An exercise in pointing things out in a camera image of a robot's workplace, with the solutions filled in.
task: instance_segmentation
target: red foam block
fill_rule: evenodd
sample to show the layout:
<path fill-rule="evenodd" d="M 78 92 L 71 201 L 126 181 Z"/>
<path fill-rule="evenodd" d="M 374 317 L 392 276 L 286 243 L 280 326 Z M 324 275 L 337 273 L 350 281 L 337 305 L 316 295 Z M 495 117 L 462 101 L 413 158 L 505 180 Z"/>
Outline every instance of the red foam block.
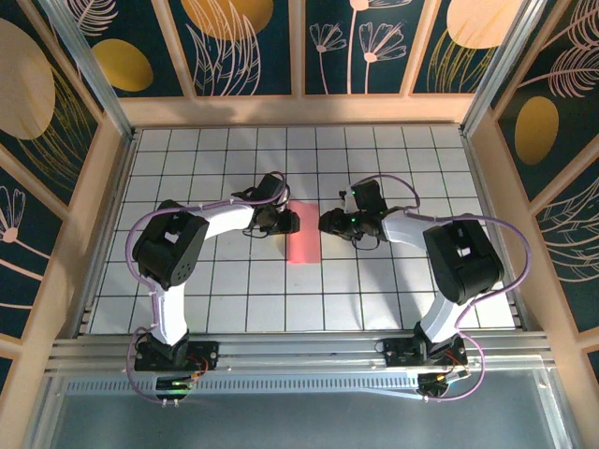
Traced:
<path fill-rule="evenodd" d="M 320 210 L 317 204 L 307 204 L 301 201 L 289 201 L 289 208 L 299 218 L 299 232 L 287 236 L 287 263 L 289 264 L 320 264 L 320 231 L 318 220 Z"/>

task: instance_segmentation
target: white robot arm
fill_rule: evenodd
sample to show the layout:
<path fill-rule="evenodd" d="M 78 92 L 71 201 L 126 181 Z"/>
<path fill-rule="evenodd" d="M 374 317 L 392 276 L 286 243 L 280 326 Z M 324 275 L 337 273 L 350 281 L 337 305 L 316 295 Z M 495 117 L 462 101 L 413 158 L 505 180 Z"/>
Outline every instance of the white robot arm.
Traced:
<path fill-rule="evenodd" d="M 454 347 L 457 320 L 468 303 L 487 293 L 504 276 L 504 267 L 480 223 L 425 221 L 403 208 L 388 208 L 377 181 L 354 184 L 340 196 L 343 209 L 321 216 L 322 232 L 354 242 L 372 236 L 379 241 L 404 243 L 427 251 L 431 260 L 439 290 L 435 300 L 416 324 L 411 344 L 386 346 L 386 355 L 393 354 L 401 364 L 403 359 L 415 362 L 410 355 L 416 352 L 424 363 Z"/>

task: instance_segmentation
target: white line drawing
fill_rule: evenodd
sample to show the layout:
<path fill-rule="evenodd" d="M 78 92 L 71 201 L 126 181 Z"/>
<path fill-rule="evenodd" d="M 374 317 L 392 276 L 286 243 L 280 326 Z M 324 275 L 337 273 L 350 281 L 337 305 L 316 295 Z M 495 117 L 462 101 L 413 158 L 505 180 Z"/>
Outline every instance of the white line drawing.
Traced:
<path fill-rule="evenodd" d="M 347 50 L 347 93 L 352 93 L 352 52 L 354 49 L 354 33 L 356 32 L 356 18 L 359 11 L 368 9 L 382 9 L 386 7 L 403 7 L 412 3 L 412 0 L 349 0 L 349 5 L 354 9 L 349 30 L 349 46 Z"/>
<path fill-rule="evenodd" d="M 35 255 L 50 259 L 49 255 L 44 254 L 19 240 L 19 226 L 21 225 L 25 211 L 25 200 L 26 197 L 24 192 L 21 192 L 19 189 L 14 189 L 11 197 L 7 187 L 0 185 L 0 244 L 16 243 Z M 27 276 L 37 281 L 41 281 L 43 278 L 43 276 L 34 273 L 33 271 L 16 266 L 3 259 L 0 259 L 0 266 L 12 269 L 23 276 Z"/>
<path fill-rule="evenodd" d="M 116 0 L 66 0 L 80 31 L 86 36 L 102 36 L 119 14 Z"/>
<path fill-rule="evenodd" d="M 318 51 L 320 60 L 320 76 L 322 77 L 322 85 L 325 88 L 325 94 L 329 94 L 327 79 L 325 78 L 325 67 L 322 64 L 322 54 L 327 51 L 341 50 L 347 47 L 347 40 L 342 39 L 343 31 L 339 28 L 339 24 L 331 25 L 327 23 L 322 29 L 318 23 L 310 26 L 310 36 Z"/>
<path fill-rule="evenodd" d="M 538 223 L 560 281 L 599 279 L 599 179 L 578 195 L 546 206 Z"/>
<path fill-rule="evenodd" d="M 518 88 L 548 80 L 551 93 L 562 98 L 584 98 L 585 92 L 594 88 L 599 81 L 599 0 L 580 0 L 570 25 L 550 39 L 543 49 L 566 33 L 573 47 L 560 54 L 549 73 L 526 80 Z"/>
<path fill-rule="evenodd" d="M 561 30 L 541 48 L 568 34 L 570 42 L 581 49 L 599 45 L 599 0 L 580 0 L 570 18 L 570 25 Z"/>
<path fill-rule="evenodd" d="M 196 47 L 193 81 L 200 95 L 240 95 L 251 88 L 253 95 L 260 82 L 260 47 L 254 26 L 240 16 L 229 2 L 232 19 L 227 18 L 220 4 L 208 0 L 214 22 L 198 1 L 190 2 L 195 21 L 205 30 L 197 33 L 186 24 Z"/>
<path fill-rule="evenodd" d="M 584 93 L 591 91 L 599 81 L 599 47 L 566 50 L 555 60 L 549 73 L 526 80 L 518 87 L 540 80 L 548 80 L 554 96 L 584 98 Z"/>
<path fill-rule="evenodd" d="M 364 93 L 368 93 L 368 78 L 371 64 L 391 61 L 406 55 L 407 47 L 400 45 L 403 41 L 402 24 L 389 25 L 381 23 L 373 34 L 373 23 L 368 22 L 359 27 L 359 42 L 366 61 L 364 77 Z"/>

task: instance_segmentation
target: grid tile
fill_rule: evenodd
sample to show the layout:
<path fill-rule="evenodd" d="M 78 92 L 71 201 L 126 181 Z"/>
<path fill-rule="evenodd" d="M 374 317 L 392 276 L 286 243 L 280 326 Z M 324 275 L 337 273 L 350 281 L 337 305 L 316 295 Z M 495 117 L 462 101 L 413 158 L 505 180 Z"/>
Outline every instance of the grid tile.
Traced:
<path fill-rule="evenodd" d="M 360 330 L 362 307 L 359 294 L 325 295 L 326 330 Z"/>
<path fill-rule="evenodd" d="M 401 329 L 402 315 L 397 293 L 362 294 L 364 329 Z"/>
<path fill-rule="evenodd" d="M 323 260 L 323 291 L 325 293 L 359 292 L 356 259 Z"/>
<path fill-rule="evenodd" d="M 198 150 L 226 150 L 228 129 L 202 129 L 197 142 Z"/>
<path fill-rule="evenodd" d="M 225 173 L 226 152 L 197 152 L 194 175 L 222 175 Z"/>
<path fill-rule="evenodd" d="M 256 153 L 256 173 L 285 172 L 286 158 L 285 150 L 258 151 Z"/>
<path fill-rule="evenodd" d="M 339 191 L 379 170 L 416 187 L 420 213 L 480 213 L 454 126 L 146 130 L 127 181 L 90 331 L 127 333 L 152 320 L 146 289 L 124 263 L 124 240 L 134 222 L 164 199 L 184 204 L 229 198 L 273 170 L 286 170 L 292 197 L 318 201 L 321 213 L 342 207 Z M 414 204 L 412 192 L 400 183 L 383 179 L 381 186 L 390 207 Z M 249 239 L 229 232 L 206 240 L 185 286 L 190 330 L 411 328 L 432 304 L 437 287 L 424 250 L 382 243 L 362 251 L 374 248 L 375 239 L 365 237 L 356 249 L 351 242 L 320 236 L 322 263 L 304 265 L 286 263 L 284 236 Z M 480 325 L 514 326 L 505 296 L 480 304 L 462 322 L 464 328 Z"/>
<path fill-rule="evenodd" d="M 259 150 L 284 150 L 286 148 L 287 130 L 285 128 L 259 128 Z"/>
<path fill-rule="evenodd" d="M 405 148 L 401 126 L 375 126 L 376 148 Z"/>
<path fill-rule="evenodd" d="M 247 297 L 211 297 L 208 332 L 243 332 Z"/>
<path fill-rule="evenodd" d="M 195 152 L 199 129 L 173 129 L 170 134 L 168 150 L 170 152 Z"/>
<path fill-rule="evenodd" d="M 457 126 L 433 126 L 431 131 L 437 148 L 461 148 L 460 131 Z"/>
<path fill-rule="evenodd" d="M 168 152 L 163 175 L 191 175 L 196 161 L 195 152 Z"/>
<path fill-rule="evenodd" d="M 350 173 L 378 171 L 378 157 L 376 155 L 376 150 L 348 150 L 347 160 L 349 162 Z"/>
<path fill-rule="evenodd" d="M 316 146 L 318 150 L 326 148 L 345 149 L 345 131 L 341 127 L 327 126 L 316 128 Z"/>
<path fill-rule="evenodd" d="M 315 150 L 290 150 L 287 152 L 287 173 L 315 173 Z"/>
<path fill-rule="evenodd" d="M 256 128 L 230 128 L 228 130 L 228 150 L 255 150 L 257 146 Z"/>
<path fill-rule="evenodd" d="M 285 330 L 285 296 L 250 296 L 247 306 L 248 332 Z"/>
<path fill-rule="evenodd" d="M 165 152 L 139 152 L 133 165 L 133 175 L 160 176 L 165 165 Z"/>
<path fill-rule="evenodd" d="M 347 150 L 318 150 L 320 173 L 347 173 Z"/>
<path fill-rule="evenodd" d="M 146 129 L 141 134 L 139 152 L 165 152 L 170 140 L 169 129 Z"/>
<path fill-rule="evenodd" d="M 324 310 L 322 295 L 287 295 L 286 330 L 323 330 Z"/>
<path fill-rule="evenodd" d="M 252 261 L 250 295 L 285 293 L 284 261 Z"/>
<path fill-rule="evenodd" d="M 103 297 L 95 309 L 92 334 L 126 334 L 135 296 Z"/>
<path fill-rule="evenodd" d="M 191 175 L 163 176 L 162 180 L 160 181 L 158 201 L 172 199 L 180 203 L 186 203 L 189 199 L 189 189 L 191 188 L 191 181 Z"/>
<path fill-rule="evenodd" d="M 407 148 L 434 148 L 431 129 L 428 126 L 404 126 L 403 138 Z"/>
<path fill-rule="evenodd" d="M 371 126 L 347 126 L 347 148 L 374 148 L 374 132 Z"/>
<path fill-rule="evenodd" d="M 439 159 L 434 148 L 408 148 L 412 171 L 439 171 Z"/>
<path fill-rule="evenodd" d="M 289 150 L 316 148 L 314 128 L 287 128 L 287 148 Z"/>

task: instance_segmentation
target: purple cable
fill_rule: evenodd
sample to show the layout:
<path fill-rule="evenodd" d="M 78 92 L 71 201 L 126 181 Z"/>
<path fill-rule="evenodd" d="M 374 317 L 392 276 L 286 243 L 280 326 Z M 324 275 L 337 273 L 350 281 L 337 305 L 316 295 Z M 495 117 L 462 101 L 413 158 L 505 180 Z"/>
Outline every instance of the purple cable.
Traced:
<path fill-rule="evenodd" d="M 418 195 L 416 189 L 414 187 L 412 187 L 412 185 L 409 182 L 404 181 L 402 178 L 398 178 L 397 176 L 388 175 L 387 173 L 379 173 L 378 175 L 372 175 L 372 176 L 369 176 L 368 178 L 364 178 L 363 180 L 358 181 L 354 185 L 360 185 L 363 182 L 376 180 L 378 178 L 389 178 L 390 180 L 395 180 L 397 182 L 402 183 L 408 189 L 410 189 L 410 192 L 412 192 L 412 194 L 414 195 L 414 199 L 416 200 L 416 204 L 413 205 L 413 206 L 402 206 L 402 207 L 400 207 L 401 210 L 418 209 L 420 207 L 420 196 Z"/>
<path fill-rule="evenodd" d="M 473 215 L 471 213 L 464 213 L 463 215 L 458 215 L 456 217 L 441 217 L 441 218 L 429 217 L 426 215 L 419 215 L 419 214 L 415 214 L 415 213 L 411 213 L 411 212 L 406 212 L 406 215 L 409 217 L 412 217 L 412 218 L 416 218 L 418 220 L 426 221 L 426 222 L 451 222 L 453 220 L 472 220 L 472 221 L 480 220 L 483 222 L 495 223 L 497 225 L 503 226 L 503 227 L 509 229 L 510 231 L 514 232 L 519 237 L 519 239 L 522 240 L 522 243 L 524 244 L 524 249 L 526 251 L 526 259 L 524 262 L 524 269 L 519 274 L 519 276 L 512 283 L 510 283 L 507 286 L 504 286 L 504 288 L 501 288 L 495 292 L 490 292 L 486 295 L 483 295 L 482 297 L 472 300 L 470 302 L 470 304 L 468 304 L 468 306 L 462 311 L 462 313 L 456 320 L 456 328 L 457 329 L 460 328 L 461 321 L 468 314 L 468 312 L 470 311 L 470 309 L 472 307 L 474 307 L 476 304 L 479 304 L 482 301 L 486 301 L 487 299 L 489 299 L 491 297 L 500 295 L 501 293 L 511 292 L 512 290 L 514 290 L 515 288 L 517 288 L 519 285 L 521 285 L 524 282 L 524 279 L 528 276 L 528 274 L 531 271 L 531 260 L 533 259 L 533 249 L 531 248 L 530 243 L 528 242 L 528 240 L 526 240 L 526 237 L 524 237 L 524 234 L 522 234 L 515 226 L 513 226 L 512 224 L 510 224 L 504 220 L 501 220 L 499 218 L 487 217 L 484 215 Z M 485 364 L 485 353 L 483 351 L 483 348 L 481 348 L 480 345 L 475 341 L 475 339 L 473 339 L 469 335 L 467 335 L 463 332 L 460 332 L 460 331 L 458 331 L 458 335 L 460 335 L 463 339 L 466 339 L 470 343 L 472 343 L 472 345 L 480 353 L 480 363 L 481 363 L 480 376 L 478 377 L 476 384 L 472 388 L 470 388 L 468 391 L 466 391 L 465 393 L 462 393 L 461 395 L 457 395 L 457 396 L 450 397 L 450 398 L 433 398 L 432 400 L 434 400 L 436 402 L 449 402 L 452 400 L 467 398 L 470 395 L 472 395 L 474 393 L 474 391 L 476 391 L 478 389 L 478 387 L 483 383 L 483 379 L 485 378 L 486 364 Z"/>
<path fill-rule="evenodd" d="M 150 402 L 153 403 L 158 403 L 158 404 L 175 404 L 177 402 L 174 401 L 161 401 L 158 398 L 153 398 L 151 396 L 146 395 L 145 393 L 143 393 L 134 383 L 133 381 L 133 374 L 131 372 L 131 366 L 129 363 L 129 359 L 131 358 L 131 354 L 132 354 L 132 350 L 133 350 L 133 346 L 135 345 L 135 341 L 139 335 L 140 331 L 145 331 L 145 332 L 150 332 L 154 327 L 157 326 L 158 321 L 160 319 L 160 317 L 158 316 L 159 314 L 159 306 L 158 306 L 158 298 L 156 296 L 156 292 L 154 291 L 154 286 L 152 285 L 151 282 L 145 280 L 144 278 L 141 277 L 141 275 L 135 270 L 135 267 L 133 266 L 133 260 L 131 259 L 131 255 L 132 255 L 132 246 L 133 246 L 133 236 L 135 235 L 135 232 L 141 227 L 141 225 L 146 222 L 147 220 L 152 219 L 153 217 L 156 217 L 158 215 L 164 215 L 167 213 L 179 213 L 179 212 L 198 212 L 200 210 L 212 210 L 212 209 L 217 209 L 217 208 L 222 208 L 224 206 L 229 206 L 231 204 L 241 204 L 241 205 L 246 205 L 246 206 L 261 206 L 264 204 L 269 204 L 272 203 L 274 201 L 276 201 L 277 199 L 279 199 L 281 197 L 281 195 L 283 195 L 287 189 L 286 186 L 286 182 L 285 182 L 285 175 L 283 173 L 281 173 L 280 171 L 272 171 L 270 174 L 274 174 L 274 175 L 278 175 L 281 177 L 281 179 L 283 180 L 283 188 L 281 189 L 280 192 L 278 192 L 275 196 L 272 196 L 271 198 L 268 199 L 263 199 L 260 201 L 245 201 L 242 199 L 226 199 L 226 200 L 222 200 L 222 201 L 217 201 L 214 203 L 210 203 L 210 204 L 206 204 L 206 205 L 200 205 L 200 206 L 189 206 L 189 207 L 181 207 L 181 208 L 168 208 L 168 209 L 160 209 L 160 210 L 154 210 L 150 213 L 145 214 L 143 217 L 141 217 L 139 220 L 137 220 L 135 222 L 135 224 L 133 224 L 133 226 L 131 227 L 131 230 L 129 231 L 129 234 L 127 235 L 127 240 L 124 244 L 124 260 L 127 264 L 127 268 L 129 268 L 129 271 L 131 272 L 131 275 L 138 280 L 138 282 L 143 283 L 144 285 L 146 285 L 148 287 L 148 289 L 150 290 L 150 297 L 152 298 L 152 312 L 153 312 L 153 323 L 150 326 L 150 328 L 146 328 L 146 327 L 138 327 L 136 329 L 136 331 L 133 333 L 132 337 L 131 337 L 131 341 L 129 342 L 129 346 L 127 349 L 127 359 L 125 361 L 125 370 L 127 373 L 127 378 L 129 379 L 129 383 L 131 384 L 131 387 L 133 388 L 133 390 L 139 394 L 141 397 L 143 397 L 146 400 L 149 400 Z"/>

